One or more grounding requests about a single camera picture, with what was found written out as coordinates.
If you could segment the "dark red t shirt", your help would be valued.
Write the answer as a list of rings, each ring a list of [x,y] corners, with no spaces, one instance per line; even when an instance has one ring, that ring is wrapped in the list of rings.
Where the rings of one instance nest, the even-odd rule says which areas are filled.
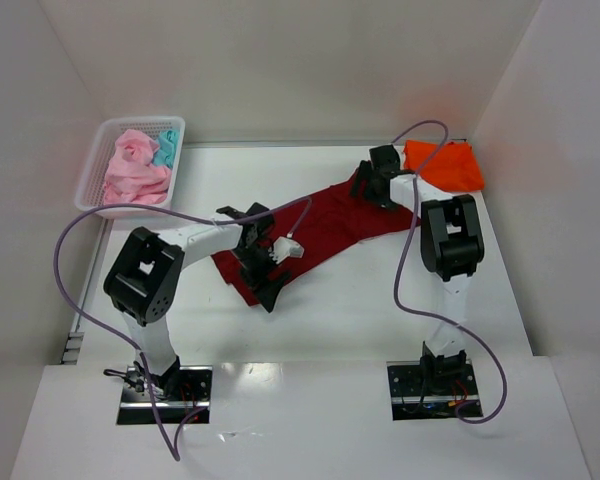
[[[362,194],[350,196],[356,174],[357,168],[345,182],[310,195],[312,206],[293,234],[293,239],[304,248],[304,255],[285,260],[270,278],[289,271],[293,281],[358,242],[409,229],[411,210],[402,206],[384,209],[364,199]],[[294,205],[274,214],[273,240],[290,231],[305,205]],[[241,265],[231,252],[217,253],[212,260],[224,282],[232,285],[248,306],[260,303],[241,278]]]

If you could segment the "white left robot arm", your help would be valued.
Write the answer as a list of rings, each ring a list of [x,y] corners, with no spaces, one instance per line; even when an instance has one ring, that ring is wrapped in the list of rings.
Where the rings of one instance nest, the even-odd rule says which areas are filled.
[[[138,227],[128,236],[105,279],[104,292],[121,312],[136,344],[141,377],[152,381],[163,395],[173,396],[183,382],[166,319],[181,272],[227,251],[238,261],[248,291],[272,312],[291,272],[272,273],[287,259],[304,255],[291,233],[274,238],[274,226],[269,209],[254,203],[245,212],[220,208],[208,224],[162,232]]]

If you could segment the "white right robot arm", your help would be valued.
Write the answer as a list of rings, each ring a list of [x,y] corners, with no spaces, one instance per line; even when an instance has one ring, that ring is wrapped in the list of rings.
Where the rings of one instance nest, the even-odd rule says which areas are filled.
[[[484,258],[484,242],[475,199],[453,195],[400,168],[392,145],[374,147],[360,162],[350,195],[395,209],[403,206],[420,220],[420,255],[437,280],[438,324],[423,342],[420,360],[424,385],[440,394],[460,381],[467,355],[459,326],[466,322],[472,276]]]

